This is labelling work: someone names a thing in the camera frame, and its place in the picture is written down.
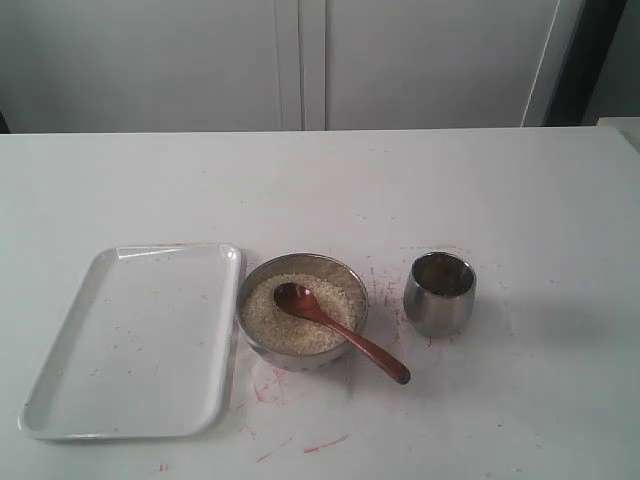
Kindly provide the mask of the brown wooden spoon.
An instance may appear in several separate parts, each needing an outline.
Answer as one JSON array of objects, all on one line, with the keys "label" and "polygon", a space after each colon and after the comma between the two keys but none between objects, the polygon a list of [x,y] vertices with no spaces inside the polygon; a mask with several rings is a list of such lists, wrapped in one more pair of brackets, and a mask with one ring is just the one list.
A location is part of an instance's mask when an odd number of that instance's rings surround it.
[{"label": "brown wooden spoon", "polygon": [[396,383],[406,385],[410,382],[411,373],[401,361],[379,345],[331,319],[306,287],[297,283],[281,284],[274,291],[274,301],[283,312],[322,325],[341,335]]}]

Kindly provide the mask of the steel bowl of rice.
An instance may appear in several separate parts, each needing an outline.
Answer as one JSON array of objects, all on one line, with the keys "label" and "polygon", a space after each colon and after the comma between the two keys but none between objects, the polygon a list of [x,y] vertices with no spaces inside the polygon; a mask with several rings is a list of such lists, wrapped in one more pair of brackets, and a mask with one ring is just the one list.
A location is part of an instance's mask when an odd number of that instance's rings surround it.
[{"label": "steel bowl of rice", "polygon": [[255,268],[237,298],[238,324],[251,348],[277,368],[313,371],[343,357],[351,344],[327,327],[284,313],[276,288],[297,283],[315,296],[333,320],[361,333],[367,320],[364,283],[347,265],[327,256],[295,253]]}]

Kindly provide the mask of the stainless steel cup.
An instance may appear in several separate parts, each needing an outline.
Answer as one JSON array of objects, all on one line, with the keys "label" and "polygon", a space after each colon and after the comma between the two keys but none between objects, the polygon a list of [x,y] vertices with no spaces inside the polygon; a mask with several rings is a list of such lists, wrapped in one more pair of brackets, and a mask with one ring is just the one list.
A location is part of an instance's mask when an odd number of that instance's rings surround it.
[{"label": "stainless steel cup", "polygon": [[424,337],[459,333],[469,322],[475,303],[477,276],[464,259],[434,251],[410,267],[403,294],[409,323]]}]

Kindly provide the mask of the white rectangular plastic tray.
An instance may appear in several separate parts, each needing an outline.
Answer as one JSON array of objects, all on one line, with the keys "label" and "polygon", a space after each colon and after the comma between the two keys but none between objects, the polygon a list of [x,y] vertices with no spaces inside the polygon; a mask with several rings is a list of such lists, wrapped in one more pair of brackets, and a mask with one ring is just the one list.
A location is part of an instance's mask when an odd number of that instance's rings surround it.
[{"label": "white rectangular plastic tray", "polygon": [[90,264],[19,413],[44,441],[177,438],[228,400],[243,267],[225,243],[111,248]]}]

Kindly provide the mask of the white cabinet behind table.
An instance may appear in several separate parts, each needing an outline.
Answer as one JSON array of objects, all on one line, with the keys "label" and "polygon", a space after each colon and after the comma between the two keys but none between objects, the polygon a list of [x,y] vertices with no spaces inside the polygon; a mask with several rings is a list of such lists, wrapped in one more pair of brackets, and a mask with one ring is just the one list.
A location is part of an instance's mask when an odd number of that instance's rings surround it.
[{"label": "white cabinet behind table", "polygon": [[580,1],[5,1],[16,133],[541,125]]}]

